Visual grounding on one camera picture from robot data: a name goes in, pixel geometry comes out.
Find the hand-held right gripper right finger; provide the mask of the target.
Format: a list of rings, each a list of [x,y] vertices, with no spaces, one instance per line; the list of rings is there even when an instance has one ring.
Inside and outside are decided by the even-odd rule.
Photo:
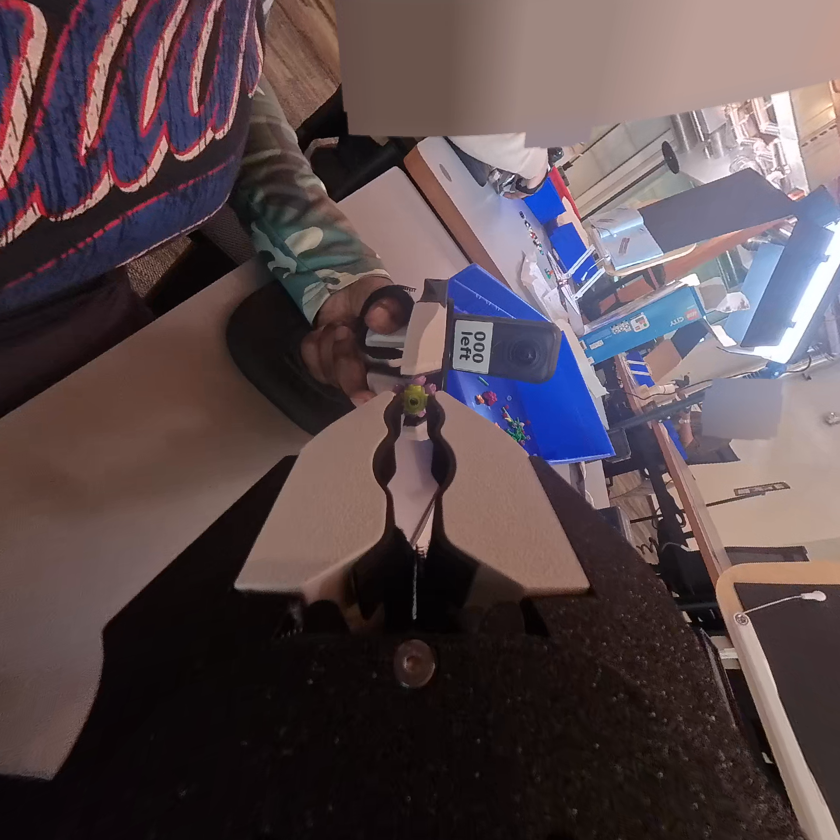
[[[589,594],[536,469],[542,462],[443,392],[429,399],[424,427],[423,627],[457,628],[467,613]]]

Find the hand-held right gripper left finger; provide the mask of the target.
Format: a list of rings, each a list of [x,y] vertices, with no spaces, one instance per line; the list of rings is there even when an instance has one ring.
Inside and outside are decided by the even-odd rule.
[[[388,485],[396,472],[398,401],[383,393],[305,444],[238,573],[247,595],[330,602],[351,628],[383,623],[398,555]]]

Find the person's left forearm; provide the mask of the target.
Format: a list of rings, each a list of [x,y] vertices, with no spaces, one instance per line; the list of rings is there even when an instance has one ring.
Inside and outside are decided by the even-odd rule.
[[[269,273],[315,322],[331,298],[392,285],[301,151],[277,96],[262,78],[253,96],[236,184],[228,200]]]

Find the grey desk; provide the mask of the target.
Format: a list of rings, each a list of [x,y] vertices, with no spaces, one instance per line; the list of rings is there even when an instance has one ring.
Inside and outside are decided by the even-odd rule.
[[[2,775],[49,780],[91,714],[103,631],[308,438],[233,363],[258,258],[2,418]],[[395,524],[424,534],[427,431],[395,441]]]

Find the black desk lamp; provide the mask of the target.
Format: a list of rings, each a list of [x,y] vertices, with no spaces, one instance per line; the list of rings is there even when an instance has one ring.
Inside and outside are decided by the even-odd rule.
[[[785,244],[762,245],[752,261],[742,285],[749,310],[726,323],[739,351],[774,364],[793,361],[838,272],[836,191],[820,185],[798,204]],[[741,315],[749,320],[736,325]]]

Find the person's left hand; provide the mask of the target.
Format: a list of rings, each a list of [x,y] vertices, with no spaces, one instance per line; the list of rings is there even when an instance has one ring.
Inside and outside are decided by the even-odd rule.
[[[301,342],[301,358],[309,373],[321,384],[339,389],[355,406],[375,397],[356,339],[360,323],[381,334],[393,333],[403,323],[401,310],[392,300],[379,300],[361,316],[368,298],[391,284],[383,276],[366,276],[336,291],[318,310],[312,331]]]

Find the pile of toy brick pieces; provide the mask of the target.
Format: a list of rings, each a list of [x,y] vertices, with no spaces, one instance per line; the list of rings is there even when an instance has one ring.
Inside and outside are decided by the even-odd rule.
[[[474,394],[473,407],[522,448],[532,443],[532,422],[520,402],[511,396],[498,395],[483,381],[483,391]]]

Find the blue storage bin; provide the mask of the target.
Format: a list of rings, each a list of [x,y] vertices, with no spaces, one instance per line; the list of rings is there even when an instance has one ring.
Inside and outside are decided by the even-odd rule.
[[[481,320],[499,317],[547,321],[476,265],[449,279],[448,297],[457,314],[478,316]],[[473,407],[473,397],[484,390],[481,381],[499,396],[513,397],[524,408],[532,422],[532,443],[525,448],[529,455],[539,456],[552,465],[614,456],[614,447],[595,400],[565,337],[562,337],[553,378],[544,384],[505,380],[488,373],[453,371],[447,375],[445,391],[479,414]]]

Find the black wrist rest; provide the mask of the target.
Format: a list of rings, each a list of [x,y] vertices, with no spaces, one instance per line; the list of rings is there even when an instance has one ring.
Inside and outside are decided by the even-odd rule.
[[[311,324],[285,288],[272,280],[242,300],[225,332],[227,350],[246,380],[311,436],[354,410],[338,388],[320,383],[301,356]]]

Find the blue printed carton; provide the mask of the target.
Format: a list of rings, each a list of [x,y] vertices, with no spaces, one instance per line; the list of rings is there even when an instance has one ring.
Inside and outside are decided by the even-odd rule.
[[[599,364],[701,321],[705,315],[699,287],[677,281],[587,324],[579,343],[589,362]]]

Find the tan backed panel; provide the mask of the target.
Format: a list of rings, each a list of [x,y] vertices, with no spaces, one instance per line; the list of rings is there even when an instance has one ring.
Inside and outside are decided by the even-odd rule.
[[[795,200],[758,171],[744,169],[639,208],[604,211],[584,227],[599,256],[620,272],[796,211]]]

